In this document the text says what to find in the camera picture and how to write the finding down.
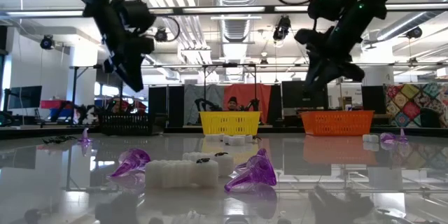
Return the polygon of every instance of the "yellow basket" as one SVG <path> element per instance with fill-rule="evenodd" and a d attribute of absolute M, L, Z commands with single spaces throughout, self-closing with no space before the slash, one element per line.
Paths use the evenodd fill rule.
<path fill-rule="evenodd" d="M 200 112 L 204 134 L 253 135 L 258 131 L 259 111 Z"/>

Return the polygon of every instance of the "colorful quilt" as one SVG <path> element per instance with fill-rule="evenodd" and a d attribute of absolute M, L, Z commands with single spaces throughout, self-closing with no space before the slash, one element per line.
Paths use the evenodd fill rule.
<path fill-rule="evenodd" d="M 440 115 L 442 127 L 447 127 L 448 85 L 439 83 L 385 85 L 387 112 L 397 127 L 421 127 L 420 109 L 429 108 Z"/>

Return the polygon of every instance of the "black basket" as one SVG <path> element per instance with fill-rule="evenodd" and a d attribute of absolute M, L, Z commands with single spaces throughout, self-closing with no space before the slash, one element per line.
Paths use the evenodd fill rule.
<path fill-rule="evenodd" d="M 99 128 L 105 135 L 150 136 L 163 133 L 166 115 L 99 115 Z"/>

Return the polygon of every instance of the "man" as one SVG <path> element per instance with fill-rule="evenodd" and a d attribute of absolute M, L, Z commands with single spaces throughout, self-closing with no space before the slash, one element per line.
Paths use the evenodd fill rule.
<path fill-rule="evenodd" d="M 227 109 L 229 111 L 238 111 L 238 101 L 236 97 L 231 97 L 227 103 Z"/>

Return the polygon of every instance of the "red curtain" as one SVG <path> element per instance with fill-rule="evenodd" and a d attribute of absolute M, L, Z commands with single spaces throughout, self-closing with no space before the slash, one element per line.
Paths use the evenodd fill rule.
<path fill-rule="evenodd" d="M 223 108 L 227 110 L 228 102 L 231 97 L 236 97 L 238 106 L 247 106 L 255 98 L 255 84 L 234 84 L 227 86 L 224 91 Z M 261 113 L 261 121 L 266 123 L 267 112 L 269 111 L 269 99 L 271 96 L 271 86 L 257 84 L 257 99 L 260 100 L 258 106 Z"/>

